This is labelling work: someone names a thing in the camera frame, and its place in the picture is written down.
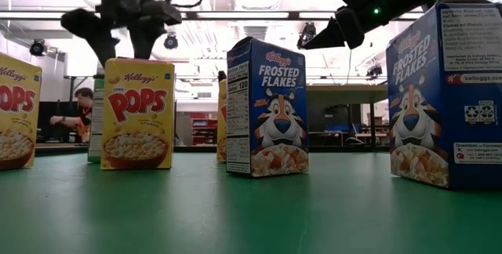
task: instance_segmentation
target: cartoon tiger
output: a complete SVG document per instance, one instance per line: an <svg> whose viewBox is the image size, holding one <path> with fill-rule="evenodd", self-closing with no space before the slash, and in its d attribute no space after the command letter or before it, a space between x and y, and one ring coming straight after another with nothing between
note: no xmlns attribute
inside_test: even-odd
<svg viewBox="0 0 502 254"><path fill-rule="evenodd" d="M419 85L424 83L424 76L420 77ZM399 87L402 93L405 88ZM391 152L408 143L426 147L444 159L445 151L437 147L442 127L438 112L422 96L415 85L409 85L407 92L402 94L398 111L392 116L390 137L394 141Z"/></svg>
<svg viewBox="0 0 502 254"><path fill-rule="evenodd" d="M270 100L267 110L258 116L254 131L258 140L256 152L280 143L305 150L307 128L293 108L294 91L283 95L274 94L270 89L267 89L265 93Z"/></svg>

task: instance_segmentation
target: ceiling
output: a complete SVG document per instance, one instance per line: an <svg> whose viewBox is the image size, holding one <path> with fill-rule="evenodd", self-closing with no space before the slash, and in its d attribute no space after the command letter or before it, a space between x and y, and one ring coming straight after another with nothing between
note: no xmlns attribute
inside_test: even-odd
<svg viewBox="0 0 502 254"><path fill-rule="evenodd" d="M190 4L198 0L173 0L179 4ZM66 11L75 8L92 9L100 0L0 0L0 10L30 11ZM232 10L275 10L275 11L330 11L342 6L341 0L204 0L197 11L232 11ZM188 78L194 76L214 77L217 70L225 70L226 50L240 38L253 34L267 42L296 50L298 34L304 22L301 21L186 21L181 25L169 27L169 32L176 32L180 46L174 50L165 49L164 39L159 39L154 47L157 59L175 61L176 72ZM61 28L57 21L18 20L0 21L2 28L8 29L6 35L19 39L45 38L48 44L64 52L85 57L86 64L94 71L96 59L90 48L80 39L71 36ZM321 30L326 21L317 21L315 26ZM345 48L311 50L307 56L307 76L316 83L345 83L347 76L351 82L367 82L366 68L375 63L384 64L385 49L388 41L411 23L393 21L387 26L366 34L366 40L359 48L350 51ZM122 39L118 46L118 55L131 56L132 46L127 39Z"/></svg>

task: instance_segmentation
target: cereal box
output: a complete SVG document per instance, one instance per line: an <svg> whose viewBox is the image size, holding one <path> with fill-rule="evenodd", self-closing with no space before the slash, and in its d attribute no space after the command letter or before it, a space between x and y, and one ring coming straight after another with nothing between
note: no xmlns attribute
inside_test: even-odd
<svg viewBox="0 0 502 254"><path fill-rule="evenodd" d="M112 59L104 79L101 168L171 168L174 65Z"/></svg>
<svg viewBox="0 0 502 254"><path fill-rule="evenodd" d="M227 161L227 75L220 71L218 74L218 129L216 132L216 159L220 163Z"/></svg>
<svg viewBox="0 0 502 254"><path fill-rule="evenodd" d="M438 4L387 48L391 172L502 187L502 8Z"/></svg>
<svg viewBox="0 0 502 254"><path fill-rule="evenodd" d="M93 112L91 115L91 136L87 161L101 161L101 137L103 134L104 74L94 75Z"/></svg>
<svg viewBox="0 0 502 254"><path fill-rule="evenodd" d="M227 171L308 170L305 57L255 38L227 53Z"/></svg>
<svg viewBox="0 0 502 254"><path fill-rule="evenodd" d="M0 53L0 170L33 166L42 69Z"/></svg>

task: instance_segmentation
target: person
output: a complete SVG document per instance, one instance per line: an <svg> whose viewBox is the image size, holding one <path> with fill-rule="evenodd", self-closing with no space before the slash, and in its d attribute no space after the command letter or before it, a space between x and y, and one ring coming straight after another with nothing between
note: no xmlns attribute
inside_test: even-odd
<svg viewBox="0 0 502 254"><path fill-rule="evenodd" d="M70 129L76 129L82 138L82 142L89 142L93 96L93 90L90 88L77 89L75 97L79 109L78 117L52 116L50 118L51 125L61 124Z"/></svg>

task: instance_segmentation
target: green tabletop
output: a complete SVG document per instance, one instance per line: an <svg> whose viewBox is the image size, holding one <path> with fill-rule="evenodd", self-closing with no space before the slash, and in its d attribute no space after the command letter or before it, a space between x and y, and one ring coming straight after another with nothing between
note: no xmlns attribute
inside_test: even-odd
<svg viewBox="0 0 502 254"><path fill-rule="evenodd" d="M0 172L0 253L502 252L502 193L393 177L388 154L312 154L308 174L258 180L215 157L102 172L76 154Z"/></svg>

